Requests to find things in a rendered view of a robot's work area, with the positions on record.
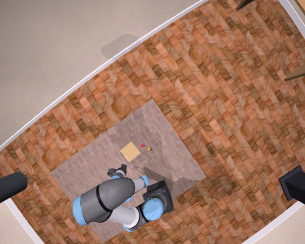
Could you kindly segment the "tan flat mat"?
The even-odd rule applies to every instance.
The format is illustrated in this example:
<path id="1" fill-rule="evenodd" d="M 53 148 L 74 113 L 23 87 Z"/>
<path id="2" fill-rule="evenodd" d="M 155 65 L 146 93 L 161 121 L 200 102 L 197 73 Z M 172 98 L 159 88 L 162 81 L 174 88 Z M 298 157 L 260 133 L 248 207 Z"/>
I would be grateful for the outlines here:
<path id="1" fill-rule="evenodd" d="M 141 152 L 135 147 L 135 145 L 132 142 L 130 142 L 128 145 L 122 148 L 121 153 L 130 162 Z"/>

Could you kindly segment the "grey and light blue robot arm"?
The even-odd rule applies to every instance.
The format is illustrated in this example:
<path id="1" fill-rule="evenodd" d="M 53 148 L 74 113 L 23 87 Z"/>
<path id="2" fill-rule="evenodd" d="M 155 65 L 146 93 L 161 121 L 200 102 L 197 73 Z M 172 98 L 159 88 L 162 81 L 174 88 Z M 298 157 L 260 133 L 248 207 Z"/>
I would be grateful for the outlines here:
<path id="1" fill-rule="evenodd" d="M 85 226 L 91 222 L 114 221 L 123 224 L 126 231 L 132 232 L 158 219 L 168 204 L 166 196 L 160 192 L 150 194 L 148 198 L 154 198 L 147 199 L 137 207 L 128 209 L 122 205 L 129 202 L 134 193 L 150 185 L 146 175 L 140 178 L 130 179 L 117 172 L 110 180 L 81 194 L 73 202 L 73 215 L 77 223 Z"/>

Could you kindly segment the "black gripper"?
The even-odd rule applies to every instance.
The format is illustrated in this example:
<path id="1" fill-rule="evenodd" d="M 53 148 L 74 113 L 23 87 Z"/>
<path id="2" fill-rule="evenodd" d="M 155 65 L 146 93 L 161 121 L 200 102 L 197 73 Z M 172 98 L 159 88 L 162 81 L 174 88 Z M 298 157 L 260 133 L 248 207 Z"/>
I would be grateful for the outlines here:
<path id="1" fill-rule="evenodd" d="M 107 174 L 108 174 L 108 176 L 113 177 L 113 175 L 114 175 L 115 172 L 117 171 L 117 172 L 122 173 L 123 176 L 125 177 L 125 175 L 126 175 L 126 173 L 127 173 L 126 167 L 127 167 L 127 165 L 121 164 L 121 165 L 120 165 L 120 168 L 118 168 L 118 169 L 109 169 Z M 117 172 L 116 172 L 116 173 L 117 173 Z"/>

